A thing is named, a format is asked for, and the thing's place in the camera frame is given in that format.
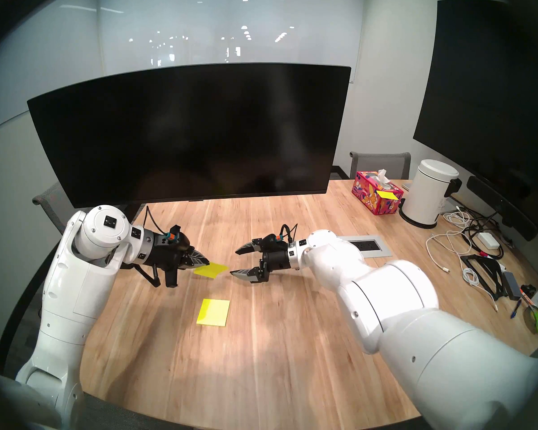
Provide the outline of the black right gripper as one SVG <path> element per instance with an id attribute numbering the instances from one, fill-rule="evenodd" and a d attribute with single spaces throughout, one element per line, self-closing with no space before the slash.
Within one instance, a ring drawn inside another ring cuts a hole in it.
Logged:
<path id="1" fill-rule="evenodd" d="M 264 239 L 252 239 L 235 251 L 237 255 L 248 254 L 252 252 L 263 252 Z M 270 273 L 290 269 L 290 255 L 288 250 L 264 251 L 262 258 L 259 260 L 259 266 L 250 269 L 239 269 L 230 271 L 230 274 L 240 280 L 255 283 L 267 282 Z"/>

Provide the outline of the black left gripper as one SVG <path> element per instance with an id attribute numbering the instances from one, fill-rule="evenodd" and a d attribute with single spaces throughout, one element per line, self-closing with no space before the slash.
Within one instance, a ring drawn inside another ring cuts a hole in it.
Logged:
<path id="1" fill-rule="evenodd" d="M 166 287 L 175 288 L 179 269 L 208 266 L 209 260 L 201 252 L 193 250 L 185 234 L 177 234 L 173 240 L 164 234 L 154 234 L 150 265 L 164 271 Z"/>

